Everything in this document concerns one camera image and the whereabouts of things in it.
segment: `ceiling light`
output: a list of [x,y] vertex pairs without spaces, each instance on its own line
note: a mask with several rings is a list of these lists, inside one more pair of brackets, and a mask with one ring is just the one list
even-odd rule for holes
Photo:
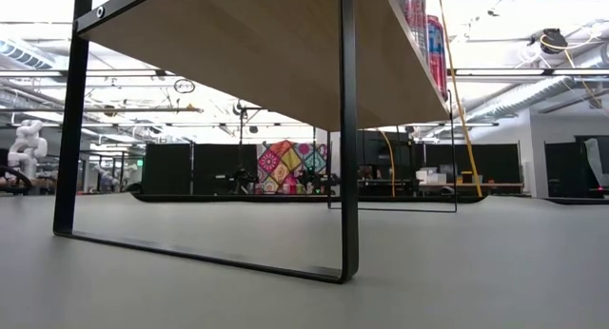
[[0,77],[7,78],[34,78],[34,77],[62,77],[60,71],[45,71],[45,70],[2,70]]
[[139,143],[140,141],[130,137],[128,135],[120,135],[120,134],[104,134],[108,139],[121,142],[121,143]]
[[111,127],[113,124],[83,124],[82,127]]
[[92,131],[90,129],[83,128],[83,129],[81,129],[81,131],[83,132],[83,134],[87,134],[87,135],[90,135],[90,136],[94,136],[94,137],[98,137],[99,136],[99,134],[95,133],[94,131]]
[[566,68],[556,69],[554,74],[567,76],[589,76],[589,75],[609,75],[609,69],[606,68]]
[[442,126],[442,124],[408,124],[407,126]]
[[440,142],[438,138],[415,138],[415,143],[434,143],[437,144]]
[[33,116],[33,117],[36,117],[39,119],[44,119],[44,120],[49,120],[49,121],[54,121],[54,122],[59,122],[59,123],[64,121],[63,115],[60,115],[58,113],[53,113],[53,112],[27,111],[27,112],[24,112],[24,114]]
[[541,75],[544,70],[541,68],[475,68],[457,69],[457,76],[534,76]]
[[132,123],[132,124],[118,124],[119,127],[150,127],[150,126],[165,126],[166,124],[146,124],[146,123],[142,123],[142,124],[136,124],[136,123]]
[[175,74],[155,69],[124,69],[124,70],[89,70],[88,77],[156,77],[175,76]]
[[[490,124],[468,124],[468,123],[465,123],[465,125],[466,126],[498,126],[499,123],[490,123]],[[460,126],[462,126],[461,123],[459,123],[459,124],[453,124],[453,127],[460,127]]]

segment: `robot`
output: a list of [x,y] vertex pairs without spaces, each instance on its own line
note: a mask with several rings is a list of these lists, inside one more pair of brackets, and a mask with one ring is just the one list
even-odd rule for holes
[[[131,178],[131,173],[137,171],[137,164],[131,164],[128,166],[125,166],[125,168],[123,169],[123,184],[127,184],[129,179]],[[121,175],[121,171],[120,170],[116,170],[114,171],[114,177],[119,177],[120,178]]]
[[17,128],[17,139],[9,149],[9,167],[22,167],[23,174],[30,180],[36,177],[38,158],[47,156],[47,140],[39,135],[42,121],[25,120]]
[[[112,176],[112,173],[110,171],[106,171],[99,164],[96,164],[93,167],[93,169],[99,173],[99,175],[102,177],[102,180],[108,181],[114,190],[116,190],[116,185],[121,183],[121,181],[120,181],[121,171],[120,170],[118,170],[118,169],[115,170],[114,176]],[[128,180],[131,178],[131,173],[133,173],[135,171],[137,171],[137,164],[125,166],[125,168],[123,169],[123,184],[128,183]]]
[[112,173],[103,169],[99,164],[96,164],[93,167],[93,169],[99,173],[102,180],[109,181],[109,183],[110,183],[110,185],[112,185],[112,187],[115,187],[116,185],[118,185],[120,183],[118,179],[112,177]]

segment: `shelf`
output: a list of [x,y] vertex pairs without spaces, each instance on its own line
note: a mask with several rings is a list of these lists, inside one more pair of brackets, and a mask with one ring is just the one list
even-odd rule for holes
[[[296,120],[339,126],[339,0],[110,0],[79,34]],[[447,120],[396,0],[356,0],[358,127]]]

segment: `concrete floor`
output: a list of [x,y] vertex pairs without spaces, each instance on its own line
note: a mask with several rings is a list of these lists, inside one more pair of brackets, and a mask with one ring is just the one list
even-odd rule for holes
[[[360,272],[332,285],[53,237],[53,202],[0,198],[0,328],[609,327],[606,206],[361,211]],[[339,216],[324,204],[83,196],[75,229],[332,267]]]

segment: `colorful quilt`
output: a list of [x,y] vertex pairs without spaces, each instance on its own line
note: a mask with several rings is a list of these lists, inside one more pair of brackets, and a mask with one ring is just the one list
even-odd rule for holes
[[297,144],[281,141],[275,144],[258,145],[257,189],[261,193],[306,193],[297,178],[300,171],[314,167],[325,173],[327,147],[325,144]]

